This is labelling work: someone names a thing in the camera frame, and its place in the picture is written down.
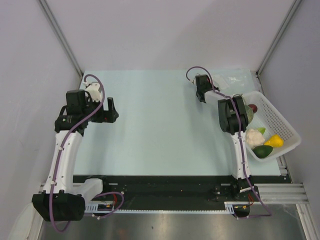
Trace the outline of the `white cauliflower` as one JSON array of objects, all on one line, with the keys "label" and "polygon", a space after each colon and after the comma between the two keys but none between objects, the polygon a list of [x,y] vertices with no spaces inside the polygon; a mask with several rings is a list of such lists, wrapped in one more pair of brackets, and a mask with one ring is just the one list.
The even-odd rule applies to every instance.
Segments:
[{"label": "white cauliflower", "polygon": [[245,142],[251,149],[254,149],[255,147],[263,145],[265,138],[259,130],[248,129],[246,131]]}]

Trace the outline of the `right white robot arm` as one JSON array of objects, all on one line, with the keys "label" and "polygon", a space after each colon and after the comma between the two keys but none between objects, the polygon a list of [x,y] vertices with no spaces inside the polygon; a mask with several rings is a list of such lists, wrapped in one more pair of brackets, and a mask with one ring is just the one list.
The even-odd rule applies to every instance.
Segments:
[{"label": "right white robot arm", "polygon": [[245,104],[241,96],[228,96],[213,86],[208,75],[195,77],[196,96],[206,104],[217,103],[220,129],[229,137],[231,145],[232,177],[230,194],[242,201],[248,195],[249,200],[258,196],[251,182],[251,170],[246,151],[246,129],[249,124]]}]

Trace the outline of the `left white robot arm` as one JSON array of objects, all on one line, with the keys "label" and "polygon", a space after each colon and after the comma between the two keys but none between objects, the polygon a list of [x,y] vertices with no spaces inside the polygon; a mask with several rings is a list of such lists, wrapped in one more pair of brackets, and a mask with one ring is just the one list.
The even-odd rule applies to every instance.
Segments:
[{"label": "left white robot arm", "polygon": [[77,153],[85,129],[92,123],[114,123],[119,117],[112,97],[94,101],[93,93],[70,90],[54,122],[55,150],[46,183],[41,193],[32,196],[32,204],[46,222],[79,221],[88,202],[105,200],[111,188],[99,178],[87,179],[79,187],[73,184]]}]

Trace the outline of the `green melon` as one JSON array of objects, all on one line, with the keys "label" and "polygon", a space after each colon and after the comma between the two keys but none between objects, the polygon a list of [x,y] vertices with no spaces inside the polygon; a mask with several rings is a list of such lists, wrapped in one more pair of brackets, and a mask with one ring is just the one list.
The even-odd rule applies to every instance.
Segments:
[{"label": "green melon", "polygon": [[254,111],[249,105],[245,104],[244,107],[245,107],[245,111],[248,119],[248,124],[250,124],[254,119]]}]

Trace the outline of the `clear zip top bag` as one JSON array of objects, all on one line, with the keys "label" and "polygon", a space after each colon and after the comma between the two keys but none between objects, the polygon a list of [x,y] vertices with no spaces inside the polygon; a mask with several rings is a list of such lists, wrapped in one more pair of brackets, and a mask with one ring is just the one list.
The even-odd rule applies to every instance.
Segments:
[{"label": "clear zip top bag", "polygon": [[243,89],[247,82],[233,76],[225,76],[222,74],[214,74],[213,83],[223,92],[236,92]]}]

